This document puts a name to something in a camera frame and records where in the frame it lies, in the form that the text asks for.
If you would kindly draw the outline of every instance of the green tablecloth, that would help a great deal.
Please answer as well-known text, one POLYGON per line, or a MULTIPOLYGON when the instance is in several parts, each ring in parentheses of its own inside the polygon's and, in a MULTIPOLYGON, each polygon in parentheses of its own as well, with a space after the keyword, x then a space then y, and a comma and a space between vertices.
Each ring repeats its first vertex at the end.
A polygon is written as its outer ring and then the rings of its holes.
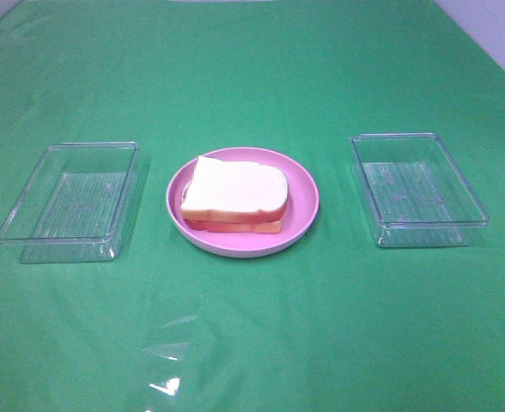
POLYGON ((505 74, 428 1, 24 1, 0 21, 0 225, 42 150, 136 140, 149 173, 110 263, 0 246, 2 411, 505 411, 505 74), (348 139, 435 131, 482 245, 377 248, 348 139), (283 152, 321 207, 253 260, 164 205, 216 148, 283 152))

